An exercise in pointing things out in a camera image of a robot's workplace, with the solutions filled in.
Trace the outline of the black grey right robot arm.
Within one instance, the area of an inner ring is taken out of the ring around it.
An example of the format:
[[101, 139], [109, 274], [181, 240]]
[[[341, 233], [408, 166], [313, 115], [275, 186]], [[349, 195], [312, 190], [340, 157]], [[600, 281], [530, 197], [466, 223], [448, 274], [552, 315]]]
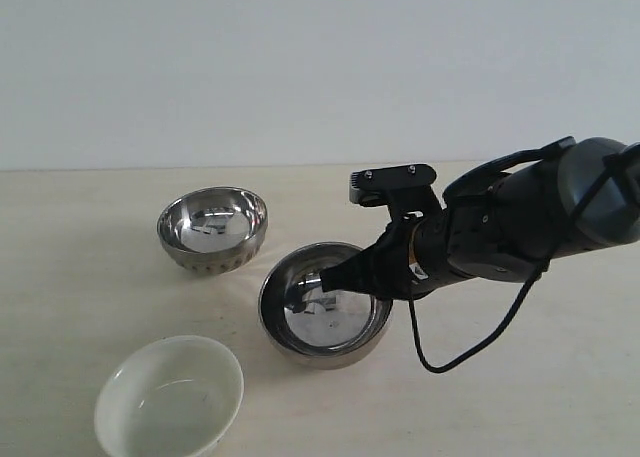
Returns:
[[378, 240], [320, 274], [324, 290], [422, 298], [481, 278], [522, 283], [536, 268], [639, 238], [639, 148], [566, 137], [486, 162], [436, 194], [426, 164], [352, 174], [349, 198], [384, 206]]

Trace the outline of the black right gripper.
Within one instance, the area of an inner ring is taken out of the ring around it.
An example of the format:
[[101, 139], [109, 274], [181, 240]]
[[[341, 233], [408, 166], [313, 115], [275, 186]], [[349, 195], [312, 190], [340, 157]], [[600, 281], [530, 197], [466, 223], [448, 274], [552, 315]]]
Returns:
[[447, 261], [446, 213], [389, 223], [376, 244], [320, 272], [322, 290], [374, 293], [381, 300], [421, 299], [453, 284]]

